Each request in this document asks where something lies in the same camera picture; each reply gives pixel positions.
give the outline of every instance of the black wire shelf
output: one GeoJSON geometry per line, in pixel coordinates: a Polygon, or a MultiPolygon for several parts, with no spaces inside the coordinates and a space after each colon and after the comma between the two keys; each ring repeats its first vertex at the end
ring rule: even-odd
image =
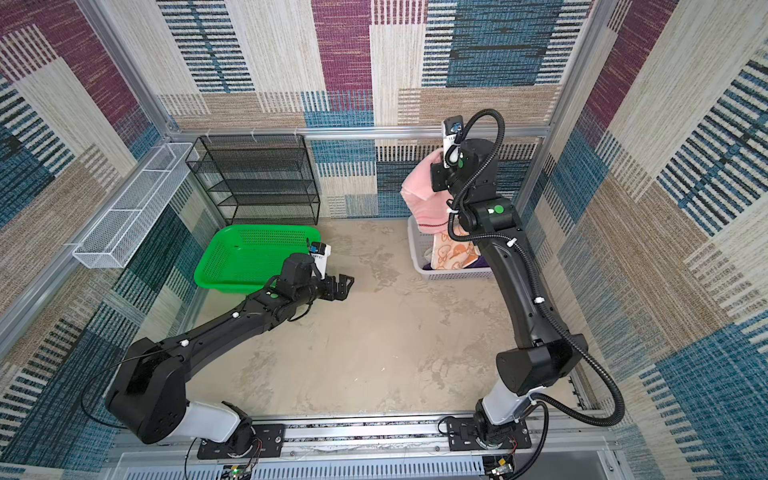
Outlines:
{"type": "Polygon", "coordinates": [[[187,166],[227,224],[317,225],[320,198],[300,135],[199,137],[187,166]]]}

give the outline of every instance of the metal rail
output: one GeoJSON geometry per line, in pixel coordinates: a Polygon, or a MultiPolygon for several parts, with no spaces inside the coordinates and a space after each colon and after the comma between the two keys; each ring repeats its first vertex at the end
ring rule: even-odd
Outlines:
{"type": "MultiPolygon", "coordinates": [[[[587,415],[604,415],[602,410],[585,410],[587,415]]],[[[283,450],[279,458],[264,458],[262,462],[303,462],[310,460],[353,460],[361,458],[418,458],[423,456],[492,455],[508,450],[477,450],[451,452],[447,437],[437,430],[437,422],[446,415],[471,417],[473,412],[442,412],[429,414],[358,415],[358,416],[261,416],[256,424],[286,425],[283,450]]],[[[530,453],[539,438],[543,417],[533,414],[526,420],[531,430],[530,453]]],[[[104,462],[107,468],[132,466],[179,465],[189,448],[188,437],[169,437],[155,445],[141,443],[132,433],[122,432],[104,462]]],[[[611,451],[620,447],[614,433],[605,428],[578,422],[557,410],[550,409],[550,425],[544,452],[611,451]]],[[[204,465],[215,461],[197,461],[204,465]]],[[[231,464],[231,460],[217,463],[231,464]]]]}
{"type": "MultiPolygon", "coordinates": [[[[485,138],[496,135],[496,126],[477,125],[469,131],[469,137],[485,138]]],[[[303,135],[307,140],[412,140],[419,138],[442,139],[439,126],[393,127],[301,127],[301,128],[254,128],[231,130],[179,130],[168,133],[173,141],[194,141],[206,135],[303,135]]],[[[506,137],[546,137],[548,125],[531,124],[506,127],[506,137]]]]}

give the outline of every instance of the cloth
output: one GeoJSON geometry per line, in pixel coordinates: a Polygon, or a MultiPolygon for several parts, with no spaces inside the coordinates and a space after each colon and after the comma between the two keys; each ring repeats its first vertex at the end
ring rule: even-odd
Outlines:
{"type": "Polygon", "coordinates": [[[432,191],[432,175],[429,166],[438,162],[442,162],[442,148],[424,157],[402,182],[400,190],[402,199],[406,201],[422,233],[446,232],[448,226],[446,202],[452,199],[451,194],[447,190],[432,191]]]}
{"type": "MultiPolygon", "coordinates": [[[[456,235],[467,233],[459,225],[453,226],[456,235]]],[[[451,240],[448,231],[436,233],[432,244],[433,270],[459,270],[473,264],[480,258],[480,249],[472,242],[451,240]]]]}

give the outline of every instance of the pink towel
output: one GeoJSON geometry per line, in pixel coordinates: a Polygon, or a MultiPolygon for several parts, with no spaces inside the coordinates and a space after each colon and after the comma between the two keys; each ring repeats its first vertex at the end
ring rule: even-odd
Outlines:
{"type": "Polygon", "coordinates": [[[448,228],[448,205],[451,194],[447,190],[432,191],[432,178],[429,165],[442,162],[442,148],[438,148],[424,157],[422,161],[402,182],[400,194],[411,209],[419,231],[422,233],[440,233],[448,228]]]}

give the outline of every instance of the white laundry basket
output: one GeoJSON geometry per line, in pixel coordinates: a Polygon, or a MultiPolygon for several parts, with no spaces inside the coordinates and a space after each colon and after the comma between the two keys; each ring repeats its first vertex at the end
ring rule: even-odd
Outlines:
{"type": "Polygon", "coordinates": [[[424,258],[424,252],[432,248],[433,235],[421,233],[416,219],[408,218],[408,245],[411,248],[411,260],[416,271],[422,274],[424,280],[452,280],[455,278],[489,278],[493,276],[491,267],[465,268],[461,270],[424,270],[422,267],[429,263],[424,258]]]}

